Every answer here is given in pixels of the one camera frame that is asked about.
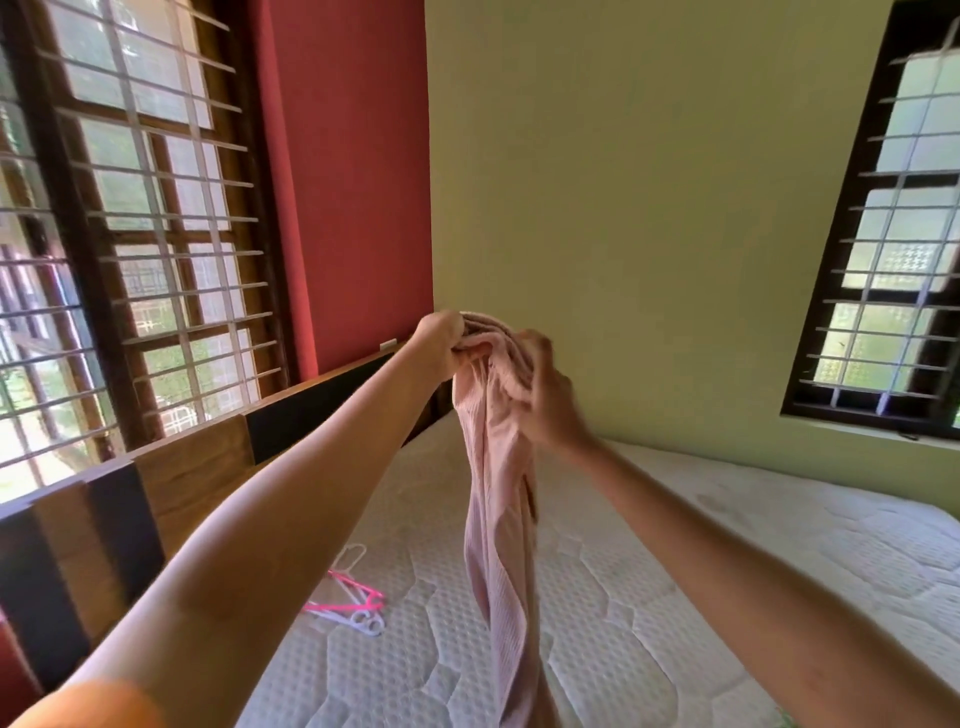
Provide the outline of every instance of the pink cloth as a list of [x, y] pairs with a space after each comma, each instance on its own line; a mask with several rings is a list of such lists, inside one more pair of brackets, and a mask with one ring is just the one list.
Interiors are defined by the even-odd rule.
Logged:
[[533, 363], [499, 321], [475, 313], [464, 320], [462, 346], [493, 347], [453, 379], [472, 474], [467, 574], [490, 627], [499, 725], [547, 728], [560, 722], [540, 664], [534, 451], [509, 417], [511, 400], [530, 400]]

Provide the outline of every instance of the white mattress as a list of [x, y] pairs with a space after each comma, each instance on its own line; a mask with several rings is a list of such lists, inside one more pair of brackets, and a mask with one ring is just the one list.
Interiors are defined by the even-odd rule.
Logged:
[[[960, 523], [936, 508], [651, 449], [632, 461], [869, 613], [960, 689]], [[611, 507], [539, 463], [541, 652], [570, 726], [773, 728], [772, 700]], [[380, 637], [301, 615], [238, 725], [489, 726], [487, 633], [463, 566], [456, 417], [397, 456], [352, 541]]]

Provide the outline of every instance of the window sill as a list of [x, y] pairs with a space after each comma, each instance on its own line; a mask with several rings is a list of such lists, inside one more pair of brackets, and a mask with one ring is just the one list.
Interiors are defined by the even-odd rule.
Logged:
[[930, 437], [928, 435], [911, 435], [907, 437], [888, 429], [876, 429], [874, 427], [865, 427], [863, 425], [842, 425], [841, 423], [812, 420], [808, 417], [797, 417], [795, 415], [780, 415], [780, 417], [791, 422], [801, 423], [803, 425], [812, 427], [820, 427], [823, 429], [832, 429], [837, 432], [847, 432], [852, 435], [866, 435], [867, 437], [878, 437], [883, 440], [894, 440], [899, 443], [909, 443], [910, 445], [926, 445], [929, 448], [942, 448], [960, 451], [960, 441], [958, 440], [947, 440], [942, 437]]

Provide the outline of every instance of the forearm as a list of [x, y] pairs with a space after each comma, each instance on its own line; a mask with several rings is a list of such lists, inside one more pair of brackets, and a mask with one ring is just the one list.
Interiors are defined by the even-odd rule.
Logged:
[[232, 725], [440, 379], [430, 352], [397, 353], [206, 519], [74, 680], [132, 680], [171, 725]]
[[842, 599], [602, 445], [569, 457], [804, 728], [955, 724], [957, 695]]

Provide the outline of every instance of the wooden bed frame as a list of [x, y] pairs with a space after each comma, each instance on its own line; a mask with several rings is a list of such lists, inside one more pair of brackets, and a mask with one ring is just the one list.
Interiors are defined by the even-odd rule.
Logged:
[[[0, 505], [0, 725], [55, 690], [217, 505], [395, 351]], [[410, 437], [451, 406], [447, 384]]]

